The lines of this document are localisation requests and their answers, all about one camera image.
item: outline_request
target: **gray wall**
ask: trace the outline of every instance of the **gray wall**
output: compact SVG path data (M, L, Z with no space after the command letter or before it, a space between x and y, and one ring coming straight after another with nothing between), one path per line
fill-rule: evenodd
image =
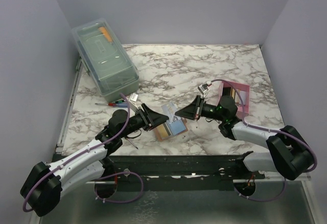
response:
M287 0L57 0L71 27L107 19L122 43L259 43Z
M285 121L318 156L312 173L327 220L327 0L289 0L262 51Z
M27 223L19 191L54 151L77 55L56 0L0 0L0 12L0 222Z

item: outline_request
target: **marble countertop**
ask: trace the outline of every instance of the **marble countertop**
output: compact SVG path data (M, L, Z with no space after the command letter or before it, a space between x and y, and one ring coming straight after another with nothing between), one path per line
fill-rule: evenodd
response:
M162 113L161 106L169 101L184 107L199 94L199 84L222 78L251 86L248 122L270 127L284 125L258 45L124 47L139 70L138 105L145 103L159 113ZM207 103L218 103L215 95L218 86L219 83L211 86ZM95 103L105 103L105 100L83 70L64 136L63 155L70 155L88 144L116 109ZM123 146L114 155L223 155L267 151L251 143L225 138L217 123L207 123L204 118L197 122L188 120L187 126L188 132L162 142L157 141L153 131L143 131L133 140L139 150L123 140Z

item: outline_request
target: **purple cable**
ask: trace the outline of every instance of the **purple cable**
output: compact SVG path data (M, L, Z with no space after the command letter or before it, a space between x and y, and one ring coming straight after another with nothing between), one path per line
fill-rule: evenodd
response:
M244 102L242 100L242 97L240 95L240 93L238 92L238 90L236 88L234 88L233 84L226 81L226 80L223 80L223 79L215 79L215 80L212 80L211 82L217 82L217 81L221 81L221 82L225 82L227 84L229 84L234 90L235 90L235 93L238 95L238 97L240 98L240 101L241 101L241 104L242 104L242 122L250 127L250 128L255 128L255 129L259 129L259 130L262 130L262 131L268 131L268 132L273 132L273 133L281 133L285 136L288 136L290 137L291 139L295 140L296 142L298 142L300 145L304 146L309 152L310 154L312 155L313 157L313 166L306 170L305 172L311 172L313 171L316 167L317 167L317 156L316 154L314 153L314 151L303 141L301 141L300 139L298 139L297 137L293 136L293 135L290 135L289 133L286 133L284 131L281 131L281 130L275 130L275 129L267 129L267 128L262 128L262 127L259 127L259 126L255 126L255 125L252 125L252 124L248 124L247 122L245 122L245 112L244 112ZM276 200L277 198L279 198L285 191L286 189L286 179L284 178L284 184L283 184L283 189L282 191L280 192L279 195L277 195L276 197L273 197L273 198L270 198L270 199L266 199L266 200L261 200L261 199L255 199L255 198L249 198L247 196L244 196L244 195L241 195L241 197L243 198L246 198L248 200L252 200L252 201L257 201L257 202L269 202L269 201L273 201L273 200Z
M85 153L88 153L90 152L91 150L95 149L95 148L98 148L99 146L102 146L102 145L105 145L107 144L108 142L112 141L113 139L117 138L123 131L124 129L126 128L127 124L128 124L128 121L129 121L129 116L130 116L130 107L129 107L129 103L128 103L128 100L126 98L125 95L123 95L122 93L120 93L121 97L125 100L126 104L127 104L127 119L126 119L126 122L124 124L124 126L122 127L122 129L117 133L115 134L113 137L111 137L110 139L108 139L107 141L101 143L101 144L98 144L98 145L95 145L93 147L91 147L89 150L86 149L78 154L76 154L75 156L73 156L71 159L67 160L66 162L62 163L63 166L67 165L68 163L70 163L71 161L73 161L74 159L78 158L80 155L83 155ZM27 202L29 200L29 198L31 197L33 191L41 184L41 182L43 182L46 178L48 178L51 174L53 174L54 172L56 172L57 170L60 169L60 166L58 166L57 168L55 168L54 170L50 171L49 173L47 173L45 176L43 176L32 188L31 190L29 191L29 193L26 195L26 198L24 200L24 203L23 203L23 206L22 206L22 210L24 212L31 212L33 209L27 209L26 208L26 205L27 205Z
M271 201L274 201L274 200L280 198L280 196L282 196L282 194L285 192L285 190L286 190L286 178L284 178L283 188L282 188L281 192L277 196L272 197L272 198L269 198L269 199L251 198L251 197L242 195L235 187L234 187L234 190L239 194L240 197L245 198L245 199L248 199L248 200L251 200L251 201L254 201L254 202L261 202L261 203L271 202Z
M113 177L113 176L116 176L116 175L121 175L121 174L126 174L126 172L119 172L119 173L111 174L111 175L108 175L108 176L105 176L105 177L101 177L98 180L107 179L107 178L110 178L110 177ZM143 194L143 188L144 188L143 180L142 180L141 176L139 176L138 174L136 174L134 172L129 172L129 174L135 175L139 179L139 181L141 182L141 190L139 191L139 193L138 193L138 195L136 197L134 197L134 198L132 198L130 200L125 200L125 201L117 201L117 200L110 200L110 199L106 199L106 198L100 198L99 195L98 195L97 189L95 188L94 193L97 196L96 199L100 199L102 201L106 201L106 202L114 203L114 204L128 204L128 203L131 203L131 202L133 202L135 200L138 200Z

